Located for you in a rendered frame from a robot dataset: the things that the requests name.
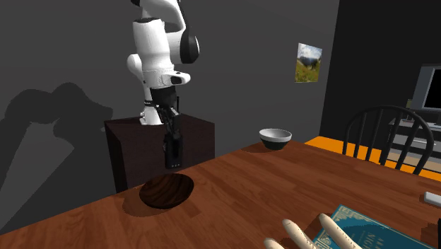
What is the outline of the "black rectangular handheld device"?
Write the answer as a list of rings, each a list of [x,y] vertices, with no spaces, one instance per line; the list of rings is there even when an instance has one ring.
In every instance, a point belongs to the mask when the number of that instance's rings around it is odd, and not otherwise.
[[[183,139],[178,135],[175,138],[171,133],[167,133],[163,140],[163,151],[165,154],[165,167],[168,169],[179,168],[182,166]]]

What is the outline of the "dark brown robot stand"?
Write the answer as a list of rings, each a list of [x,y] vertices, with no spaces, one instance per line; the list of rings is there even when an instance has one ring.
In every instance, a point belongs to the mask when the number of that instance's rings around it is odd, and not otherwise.
[[[143,126],[138,117],[107,120],[104,125],[117,192],[215,158],[215,124],[186,114],[180,115],[182,165],[175,169],[165,167],[165,125]]]

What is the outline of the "dark wooden bowl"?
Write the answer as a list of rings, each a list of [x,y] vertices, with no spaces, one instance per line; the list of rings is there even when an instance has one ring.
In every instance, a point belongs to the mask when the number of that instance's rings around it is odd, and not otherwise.
[[[141,201],[156,209],[171,209],[186,201],[194,181],[181,173],[168,173],[146,182],[139,191]]]

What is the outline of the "white and black bowl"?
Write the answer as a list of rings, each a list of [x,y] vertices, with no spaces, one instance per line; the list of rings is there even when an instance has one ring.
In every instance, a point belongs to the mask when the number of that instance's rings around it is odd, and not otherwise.
[[[268,128],[259,131],[259,137],[266,148],[281,150],[292,138],[292,134],[283,129]]]

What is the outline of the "brown wooden table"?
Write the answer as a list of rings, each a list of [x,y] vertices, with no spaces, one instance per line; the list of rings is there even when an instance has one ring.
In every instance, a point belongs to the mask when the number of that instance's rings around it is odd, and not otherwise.
[[[262,144],[187,168],[188,200],[167,210],[147,207],[139,189],[73,209],[0,236],[0,249],[264,249],[265,238],[292,248],[282,221],[309,237],[318,216],[339,205],[357,210],[431,246],[441,182],[291,141]]]

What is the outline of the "orange rug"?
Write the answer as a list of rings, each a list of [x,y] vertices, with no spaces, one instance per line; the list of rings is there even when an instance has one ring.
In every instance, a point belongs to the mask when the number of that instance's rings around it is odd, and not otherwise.
[[[325,149],[328,151],[333,151],[338,154],[342,154],[342,151],[343,151],[343,141],[330,139],[327,137],[318,136],[318,137],[315,137],[314,139],[311,139],[305,143],[307,145],[315,146],[317,148]],[[354,148],[355,148],[355,144],[348,143],[346,155],[352,157]],[[367,150],[368,150],[368,147],[360,145],[357,158],[360,160],[365,160]],[[376,163],[376,164],[380,164],[379,163],[380,154],[381,154],[381,151],[379,149],[372,149],[370,161],[373,163]],[[385,166],[388,168],[395,168],[396,162],[387,160],[387,162],[385,163]],[[400,170],[403,172],[407,172],[407,173],[412,174],[414,168],[415,167],[413,167],[413,166],[403,164],[401,166]],[[419,176],[422,176],[424,178],[430,178],[432,180],[436,180],[436,181],[441,182],[441,173],[436,173],[433,171],[423,169],[420,172]]]

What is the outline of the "beige rounded stick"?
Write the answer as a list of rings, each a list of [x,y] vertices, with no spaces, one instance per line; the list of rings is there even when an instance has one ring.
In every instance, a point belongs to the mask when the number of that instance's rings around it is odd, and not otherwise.
[[[319,221],[322,228],[333,239],[333,241],[340,247],[340,249],[362,249],[351,237],[345,233],[340,226],[336,224],[329,216],[321,213]]]

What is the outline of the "black spindle-back chair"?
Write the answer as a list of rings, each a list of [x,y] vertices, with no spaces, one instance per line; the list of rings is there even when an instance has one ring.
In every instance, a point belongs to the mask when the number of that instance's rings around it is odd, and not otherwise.
[[[395,168],[397,170],[401,169],[402,165],[404,164],[404,160],[409,152],[409,149],[411,148],[413,140],[416,138],[416,134],[418,133],[418,130],[422,129],[423,133],[425,135],[426,145],[425,145],[424,151],[423,151],[415,169],[412,172],[414,175],[420,175],[420,173],[423,170],[425,164],[427,163],[429,157],[431,156],[431,154],[433,152],[433,148],[435,146],[433,132],[430,129],[428,123],[420,115],[417,115],[415,112],[408,110],[406,108],[399,107],[399,106],[378,105],[378,106],[374,106],[374,107],[370,107],[370,108],[365,108],[364,110],[357,112],[348,121],[348,123],[346,125],[345,135],[344,135],[344,140],[343,140],[342,154],[346,155],[347,147],[348,147],[348,140],[349,140],[349,136],[350,136],[350,132],[351,132],[351,127],[353,126],[354,122],[357,119],[360,119],[360,123],[358,126],[358,135],[357,135],[357,139],[356,139],[356,143],[355,143],[355,148],[353,151],[353,157],[354,158],[358,157],[360,143],[361,143],[361,140],[363,137],[365,122],[366,122],[368,113],[375,111],[376,112],[375,123],[374,123],[374,127],[372,128],[372,134],[370,137],[369,147],[368,147],[367,153],[365,155],[365,160],[366,161],[370,160],[372,149],[373,149],[376,137],[377,137],[377,133],[380,128],[382,114],[385,110],[393,110],[396,113],[396,117],[394,119],[394,124],[389,131],[389,135],[387,137],[387,143],[382,148],[382,152],[380,154],[380,159],[379,159],[380,165],[381,166],[385,165],[387,157],[389,155],[389,152],[392,149],[392,144],[393,144],[394,138],[398,132],[402,117],[404,114],[406,114],[406,115],[413,118],[413,124],[412,124],[411,130],[408,133],[408,136],[406,138],[406,142],[401,149],[400,157],[399,157],[399,160],[396,162]]]

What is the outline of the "teal hardcover book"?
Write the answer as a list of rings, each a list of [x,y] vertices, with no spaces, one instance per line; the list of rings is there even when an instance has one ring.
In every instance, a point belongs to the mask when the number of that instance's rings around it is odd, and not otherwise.
[[[436,249],[342,204],[331,219],[362,249]]]

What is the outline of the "grey television stand with television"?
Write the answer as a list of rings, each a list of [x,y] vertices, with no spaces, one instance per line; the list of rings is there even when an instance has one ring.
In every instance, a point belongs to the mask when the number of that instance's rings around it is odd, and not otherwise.
[[[413,97],[407,108],[426,121],[433,134],[433,154],[441,154],[441,66],[421,67]],[[404,146],[412,126],[413,118],[404,115],[392,142],[393,149]],[[411,143],[410,151],[422,153],[427,142],[425,132],[420,127]]]

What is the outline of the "white flat object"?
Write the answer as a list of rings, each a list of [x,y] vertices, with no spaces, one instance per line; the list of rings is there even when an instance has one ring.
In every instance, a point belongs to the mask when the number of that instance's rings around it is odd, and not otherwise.
[[[441,207],[441,195],[437,195],[431,192],[425,192],[424,201],[429,204],[433,204],[435,206]]]

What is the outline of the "landscape wall picture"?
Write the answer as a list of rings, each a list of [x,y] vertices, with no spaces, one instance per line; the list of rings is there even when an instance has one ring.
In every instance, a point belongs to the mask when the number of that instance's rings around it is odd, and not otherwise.
[[[295,68],[295,82],[318,82],[321,61],[321,48],[299,43],[297,64]]]

